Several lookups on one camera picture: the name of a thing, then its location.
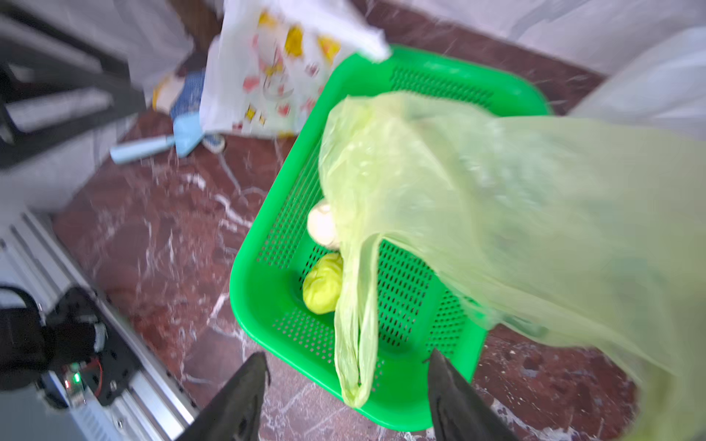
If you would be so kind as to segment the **green plastic basket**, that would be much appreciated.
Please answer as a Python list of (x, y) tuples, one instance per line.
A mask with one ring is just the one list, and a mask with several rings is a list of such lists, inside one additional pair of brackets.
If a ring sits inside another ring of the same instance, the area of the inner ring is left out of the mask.
[[(380, 64), (353, 55), (334, 70), (244, 240), (230, 281), (233, 313), (246, 333), (334, 396), (341, 393), (334, 317), (310, 312), (302, 295), (305, 277), (325, 254), (306, 231), (307, 214), (323, 197), (320, 141), (338, 102), (393, 91), (473, 103), (500, 117), (553, 111), (540, 90), (516, 75), (398, 45)], [(430, 428), (431, 353), (441, 352), (471, 379), (486, 332), (420, 258), (389, 242), (379, 249), (378, 293), (379, 352), (361, 413), (391, 430)]]

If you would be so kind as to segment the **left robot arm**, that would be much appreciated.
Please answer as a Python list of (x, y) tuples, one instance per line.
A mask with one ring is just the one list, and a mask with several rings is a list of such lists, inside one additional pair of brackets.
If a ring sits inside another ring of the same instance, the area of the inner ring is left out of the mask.
[[(20, 36), (1, 37), (1, 169), (14, 168), (61, 143), (146, 110), (145, 94), (134, 86), (127, 62), (62, 31), (10, 1), (1, 18), (54, 42), (32, 47)], [(107, 102), (91, 108), (53, 110), (30, 125), (20, 111), (47, 110), (94, 92)]]

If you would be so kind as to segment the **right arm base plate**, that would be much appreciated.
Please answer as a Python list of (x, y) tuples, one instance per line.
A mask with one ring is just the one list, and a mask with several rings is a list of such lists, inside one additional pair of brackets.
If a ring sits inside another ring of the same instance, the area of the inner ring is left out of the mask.
[(67, 374), (72, 386), (88, 387), (104, 407), (128, 391), (143, 367), (91, 290), (71, 286), (48, 313), (45, 325), (50, 370)]

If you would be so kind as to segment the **beige pear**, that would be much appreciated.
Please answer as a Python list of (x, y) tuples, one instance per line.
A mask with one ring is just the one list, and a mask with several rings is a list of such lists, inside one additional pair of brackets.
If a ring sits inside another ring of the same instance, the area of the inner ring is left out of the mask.
[(340, 240), (333, 218), (330, 204), (326, 200), (319, 201), (307, 216), (307, 232), (310, 237), (326, 249), (338, 250)]

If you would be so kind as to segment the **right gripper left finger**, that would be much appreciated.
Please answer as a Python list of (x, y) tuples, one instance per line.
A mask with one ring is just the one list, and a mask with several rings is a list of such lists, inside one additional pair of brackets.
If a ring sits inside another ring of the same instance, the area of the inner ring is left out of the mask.
[(264, 352), (250, 356), (177, 441), (259, 440), (270, 371)]

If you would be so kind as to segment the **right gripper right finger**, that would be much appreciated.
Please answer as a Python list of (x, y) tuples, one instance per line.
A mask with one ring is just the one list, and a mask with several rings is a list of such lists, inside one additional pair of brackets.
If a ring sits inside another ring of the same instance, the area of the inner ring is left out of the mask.
[(438, 349), (429, 358), (428, 401), (437, 440), (518, 440)]

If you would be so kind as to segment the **light green plastic bag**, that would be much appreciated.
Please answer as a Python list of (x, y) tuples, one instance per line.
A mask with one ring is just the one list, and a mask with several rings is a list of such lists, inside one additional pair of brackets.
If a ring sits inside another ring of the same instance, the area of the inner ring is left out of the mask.
[(602, 351), (638, 387), (628, 439), (704, 437), (703, 141), (396, 92), (331, 110), (319, 177), (344, 259), (335, 364), (347, 405), (371, 394), (389, 241), (479, 325)]

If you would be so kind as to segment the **green pear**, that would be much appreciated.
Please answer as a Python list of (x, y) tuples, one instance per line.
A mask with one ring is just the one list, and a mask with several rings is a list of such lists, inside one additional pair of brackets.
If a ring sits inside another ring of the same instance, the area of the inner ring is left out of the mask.
[(310, 312), (334, 312), (342, 292), (344, 261), (339, 253), (321, 257), (303, 281), (303, 301)]

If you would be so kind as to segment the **white printed plastic bag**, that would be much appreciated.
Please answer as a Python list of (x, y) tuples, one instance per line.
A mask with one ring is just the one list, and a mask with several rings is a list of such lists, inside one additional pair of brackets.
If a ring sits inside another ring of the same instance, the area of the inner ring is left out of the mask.
[(674, 130), (705, 139), (705, 29), (645, 51), (571, 112), (575, 118)]

